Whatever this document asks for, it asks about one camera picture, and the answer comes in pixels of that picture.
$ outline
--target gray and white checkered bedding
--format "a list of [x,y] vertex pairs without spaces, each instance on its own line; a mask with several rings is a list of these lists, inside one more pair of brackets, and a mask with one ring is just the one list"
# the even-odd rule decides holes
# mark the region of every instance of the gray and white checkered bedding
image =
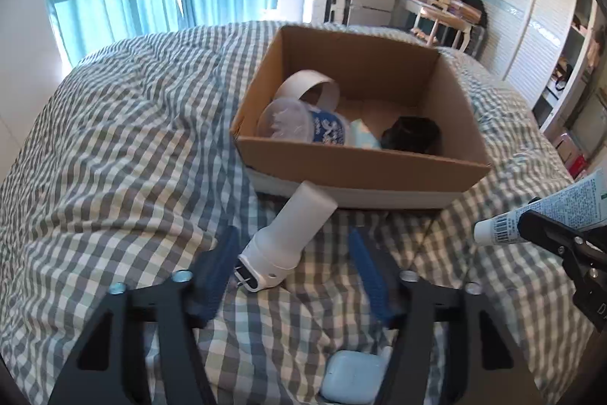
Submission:
[[[80,63],[40,114],[0,189],[0,353],[32,404],[47,402],[110,284],[159,283],[209,249],[221,226],[237,226],[245,244],[280,209],[256,197],[228,135],[277,27],[118,42]],[[402,266],[436,284],[459,287],[466,273],[479,281],[546,399],[567,387],[591,326],[558,259],[530,244],[475,249],[471,232],[570,179],[517,93],[466,55],[444,54],[493,170],[436,217],[338,211],[280,287],[250,294],[231,284],[197,335],[219,403],[324,403],[318,391],[334,352],[388,344],[348,258],[353,225],[369,226]],[[438,327],[437,349],[441,341]],[[146,348],[154,403],[164,403],[153,329]],[[427,403],[441,382],[441,352],[433,356]]]

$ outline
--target brown cardboard box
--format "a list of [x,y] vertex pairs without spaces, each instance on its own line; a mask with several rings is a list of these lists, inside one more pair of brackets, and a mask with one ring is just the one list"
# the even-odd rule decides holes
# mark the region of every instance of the brown cardboard box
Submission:
[[[337,111],[376,137],[400,115],[441,129],[434,154],[257,138],[257,121],[281,83],[302,69],[333,78]],[[381,37],[282,27],[234,118],[231,133],[257,191],[289,196],[304,180],[345,208],[444,208],[490,170],[484,141],[456,75],[438,51]]]

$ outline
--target toothpaste tube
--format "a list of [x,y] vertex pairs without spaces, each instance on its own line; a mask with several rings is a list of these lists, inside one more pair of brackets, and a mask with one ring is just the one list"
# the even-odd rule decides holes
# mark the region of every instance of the toothpaste tube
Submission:
[[603,170],[530,205],[478,222],[474,226],[474,241],[481,246],[526,242],[518,234],[518,219],[527,210],[537,211],[580,231],[607,225]]

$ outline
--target plastic container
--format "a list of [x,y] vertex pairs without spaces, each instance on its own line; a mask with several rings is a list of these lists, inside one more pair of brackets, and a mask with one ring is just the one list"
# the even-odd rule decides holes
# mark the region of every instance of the plastic container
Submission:
[[306,143],[351,145],[350,123],[336,112],[280,97],[263,111],[257,136]]

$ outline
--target metal screw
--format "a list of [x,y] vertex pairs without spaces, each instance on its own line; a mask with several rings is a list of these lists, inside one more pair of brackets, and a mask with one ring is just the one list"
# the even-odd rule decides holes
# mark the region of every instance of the metal screw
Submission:
[[179,271],[175,271],[175,273],[171,275],[171,278],[174,282],[182,284],[183,282],[189,282],[192,279],[192,276],[193,275],[191,271],[188,271],[187,269],[181,269]]
[[410,269],[406,269],[401,272],[401,280],[403,282],[417,282],[419,279],[420,276]]
[[479,296],[483,293],[483,287],[479,284],[465,284],[465,291],[471,296]]
[[118,282],[117,284],[110,285],[110,288],[107,291],[113,296],[124,294],[124,292],[126,292],[126,285],[122,282]]

